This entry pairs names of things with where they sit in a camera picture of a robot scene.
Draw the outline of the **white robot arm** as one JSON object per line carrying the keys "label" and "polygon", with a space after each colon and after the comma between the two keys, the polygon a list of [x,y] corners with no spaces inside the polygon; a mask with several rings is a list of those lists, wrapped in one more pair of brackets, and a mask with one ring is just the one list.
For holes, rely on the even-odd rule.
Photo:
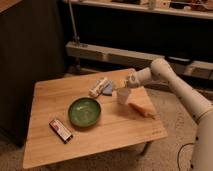
{"label": "white robot arm", "polygon": [[213,104],[182,80],[163,58],[157,58],[149,67],[129,74],[125,85],[137,88],[158,80],[168,84],[198,125],[190,171],[213,171]]}

